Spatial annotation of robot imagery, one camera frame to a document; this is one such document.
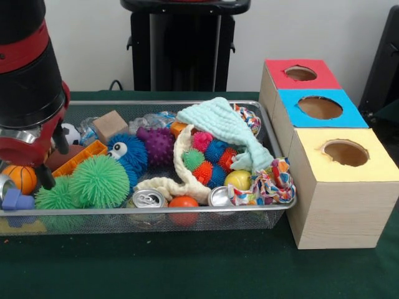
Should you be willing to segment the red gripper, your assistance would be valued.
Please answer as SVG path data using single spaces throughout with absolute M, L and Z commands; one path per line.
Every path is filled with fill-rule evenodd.
M 24 130 L 1 128 L 1 160 L 17 166 L 37 166 L 34 168 L 35 174 L 46 190 L 55 186 L 55 179 L 44 164 L 53 135 L 59 153 L 69 152 L 63 128 L 57 127 L 63 122 L 70 102 L 70 90 L 65 82 L 62 83 L 61 99 L 64 102 L 60 111 L 41 125 Z

